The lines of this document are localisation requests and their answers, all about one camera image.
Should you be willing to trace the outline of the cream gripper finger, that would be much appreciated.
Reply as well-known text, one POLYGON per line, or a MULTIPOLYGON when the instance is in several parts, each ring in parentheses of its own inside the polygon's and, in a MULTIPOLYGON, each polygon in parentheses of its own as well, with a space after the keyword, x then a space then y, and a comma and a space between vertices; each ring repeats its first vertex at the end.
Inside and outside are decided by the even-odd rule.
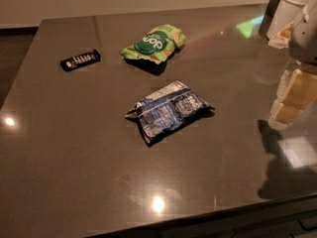
POLYGON ((316 98, 317 73, 296 69, 277 96, 273 119, 280 123, 293 123, 316 98))
POLYGON ((289 84, 291 76, 292 76, 292 71, 291 70, 286 69, 283 72, 283 74, 282 74, 282 76, 280 78, 280 81, 279 81, 278 88, 277 88, 276 98, 275 98, 275 100, 274 100, 274 102, 272 103, 272 106, 271 106, 271 110, 270 110, 270 115, 271 116, 274 116, 275 113, 277 112, 277 109, 279 107, 279 104, 282 101, 283 95, 284 95, 284 93, 285 93, 285 91, 287 89, 287 86, 289 84))

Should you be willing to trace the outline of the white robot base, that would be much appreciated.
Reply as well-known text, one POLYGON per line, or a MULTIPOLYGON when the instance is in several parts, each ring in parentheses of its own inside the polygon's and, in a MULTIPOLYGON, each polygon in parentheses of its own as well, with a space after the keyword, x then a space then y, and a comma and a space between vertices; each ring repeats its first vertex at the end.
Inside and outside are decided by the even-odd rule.
POLYGON ((296 15, 310 0, 269 0, 259 34, 276 49, 287 49, 296 15))

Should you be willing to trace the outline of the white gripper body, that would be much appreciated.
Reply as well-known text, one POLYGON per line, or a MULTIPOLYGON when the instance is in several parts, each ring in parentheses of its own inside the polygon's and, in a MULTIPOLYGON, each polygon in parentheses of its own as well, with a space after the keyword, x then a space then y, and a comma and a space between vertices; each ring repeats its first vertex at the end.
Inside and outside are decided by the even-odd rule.
POLYGON ((317 63, 317 0, 309 0, 296 15, 290 33, 289 53, 301 63, 317 63))

